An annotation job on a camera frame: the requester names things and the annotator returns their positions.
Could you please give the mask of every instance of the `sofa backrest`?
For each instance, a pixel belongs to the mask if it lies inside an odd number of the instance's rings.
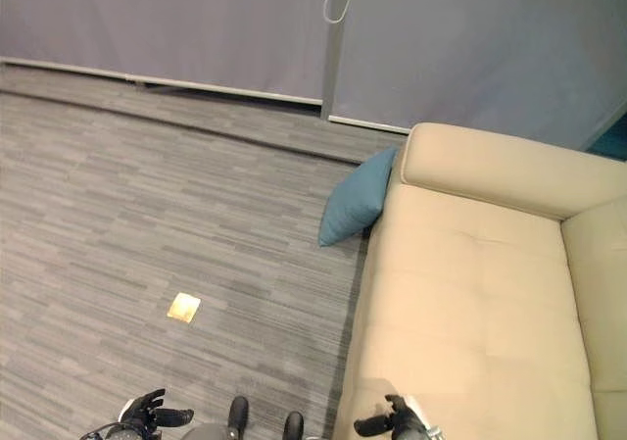
[[[627,195],[627,164],[478,129],[420,123],[403,183],[564,220]]]
[[[627,196],[562,224],[602,440],[627,438]]]

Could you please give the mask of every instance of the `sofa seat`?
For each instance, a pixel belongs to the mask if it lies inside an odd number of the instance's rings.
[[[393,176],[355,318],[335,440],[389,392],[448,440],[597,438],[557,220]]]

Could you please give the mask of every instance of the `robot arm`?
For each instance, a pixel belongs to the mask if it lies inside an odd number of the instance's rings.
[[[360,436],[372,437],[391,430],[392,440],[444,440],[439,427],[430,427],[418,416],[416,412],[421,415],[422,412],[415,400],[410,399],[413,409],[396,394],[386,395],[385,400],[392,403],[392,412],[386,416],[356,420],[354,427]]]

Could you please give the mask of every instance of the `throw pillow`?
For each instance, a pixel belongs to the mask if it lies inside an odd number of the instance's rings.
[[[371,157],[338,184],[326,202],[317,242],[330,246],[373,224],[383,211],[398,148]]]

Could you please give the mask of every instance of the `gray curtain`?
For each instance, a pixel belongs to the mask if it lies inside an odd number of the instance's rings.
[[[0,0],[0,54],[321,98],[322,0]]]
[[[332,115],[582,147],[627,102],[627,0],[353,0]]]

